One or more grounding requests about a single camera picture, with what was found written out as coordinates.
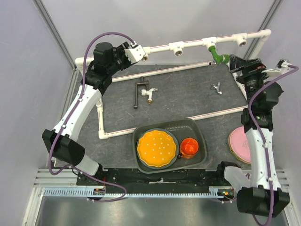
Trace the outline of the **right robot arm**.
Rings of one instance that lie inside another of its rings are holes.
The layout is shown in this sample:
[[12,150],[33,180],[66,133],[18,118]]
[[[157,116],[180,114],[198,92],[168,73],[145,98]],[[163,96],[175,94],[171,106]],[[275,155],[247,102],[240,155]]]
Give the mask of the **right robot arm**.
[[251,177],[247,178],[238,165],[221,162],[215,179],[223,186],[231,184],[239,212],[274,218],[290,202],[289,193],[282,190],[277,178],[272,151],[272,109],[283,90],[276,81],[266,81],[269,70],[259,58],[244,60],[230,55],[229,70],[241,72],[236,81],[245,87],[248,106],[241,123],[250,148]]

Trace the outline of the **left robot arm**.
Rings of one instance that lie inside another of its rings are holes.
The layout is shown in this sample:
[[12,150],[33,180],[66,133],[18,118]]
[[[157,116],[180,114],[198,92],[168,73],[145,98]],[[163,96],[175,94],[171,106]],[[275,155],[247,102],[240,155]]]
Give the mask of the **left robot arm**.
[[101,42],[96,44],[93,55],[90,63],[83,61],[83,78],[74,101],[52,130],[44,130],[42,139],[50,158],[55,157],[87,173],[87,180],[99,185],[103,181],[102,167],[77,143],[79,133],[93,106],[111,85],[112,76],[142,60],[145,51],[137,44],[124,42],[113,47]]

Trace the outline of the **green plastic water faucet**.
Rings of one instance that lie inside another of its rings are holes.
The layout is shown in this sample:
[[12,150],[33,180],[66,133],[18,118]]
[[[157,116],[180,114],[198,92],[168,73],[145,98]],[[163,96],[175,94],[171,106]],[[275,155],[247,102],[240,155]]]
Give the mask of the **green plastic water faucet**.
[[230,57],[227,54],[219,55],[216,51],[215,46],[210,46],[208,51],[211,53],[213,60],[217,64],[227,64],[230,61]]

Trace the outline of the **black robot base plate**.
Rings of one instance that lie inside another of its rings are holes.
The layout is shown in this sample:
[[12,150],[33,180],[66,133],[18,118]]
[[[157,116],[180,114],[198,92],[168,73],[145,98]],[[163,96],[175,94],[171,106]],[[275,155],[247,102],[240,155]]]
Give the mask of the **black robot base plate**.
[[130,183],[175,182],[200,186],[230,186],[222,173],[216,169],[179,169],[168,172],[146,174],[139,169],[108,168],[97,176],[99,180],[125,187]]

